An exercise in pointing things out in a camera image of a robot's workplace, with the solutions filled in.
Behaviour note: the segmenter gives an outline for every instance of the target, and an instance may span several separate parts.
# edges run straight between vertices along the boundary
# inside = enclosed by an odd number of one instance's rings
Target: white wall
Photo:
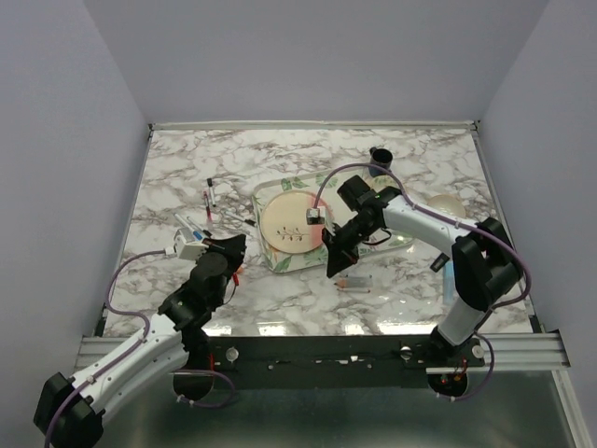
[[[0,445],[42,446],[45,380],[101,310],[144,117],[80,0],[0,8]]]
[[[152,122],[478,119],[547,0],[86,0]]]
[[[551,0],[482,121],[534,304],[560,329],[597,441],[597,2]]]

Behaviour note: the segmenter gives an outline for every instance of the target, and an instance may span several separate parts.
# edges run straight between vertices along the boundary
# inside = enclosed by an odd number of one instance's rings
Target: screw
[[[406,345],[403,346],[400,349],[400,357],[402,359],[404,359],[405,361],[408,361],[409,359],[412,358],[412,350],[410,350],[410,347],[407,347]]]

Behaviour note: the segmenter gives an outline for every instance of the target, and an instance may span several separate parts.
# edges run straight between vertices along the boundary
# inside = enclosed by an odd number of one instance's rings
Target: white marble surface
[[[395,156],[393,171],[415,200],[440,193],[458,196],[468,217],[494,215],[473,139],[464,130],[250,130],[155,132],[134,208],[124,257],[171,245],[179,227],[173,212],[205,222],[202,192],[215,182],[218,206],[253,217],[255,185],[289,173],[303,174],[367,161],[370,147]],[[215,215],[215,237],[248,235],[241,285],[230,304],[205,326],[211,335],[341,335],[429,332],[445,315],[442,274],[429,266],[435,248],[411,247],[362,259],[350,273],[371,273],[369,294],[338,292],[325,267],[274,274],[264,265],[257,229]],[[113,303],[153,314],[188,277],[192,263],[143,259],[124,271]],[[110,314],[104,336],[127,336],[139,319]],[[503,308],[485,332],[531,331],[524,306]]]

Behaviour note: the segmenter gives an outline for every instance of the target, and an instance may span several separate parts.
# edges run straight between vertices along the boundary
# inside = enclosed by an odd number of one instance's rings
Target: dark cup
[[[369,150],[369,154],[371,154],[371,163],[372,165],[381,166],[381,168],[385,168],[388,171],[391,171],[390,165],[392,165],[392,153],[383,147],[373,147]],[[385,175],[383,171],[376,170],[373,167],[369,167],[369,174],[371,177],[377,177],[378,175]]]

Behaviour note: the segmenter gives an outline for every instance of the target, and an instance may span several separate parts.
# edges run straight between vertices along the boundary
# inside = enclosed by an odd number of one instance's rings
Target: metal floor
[[[127,405],[97,447],[575,446],[549,372],[495,373],[478,396],[457,403],[430,389],[264,390],[240,391],[222,410],[177,404],[171,381]]]

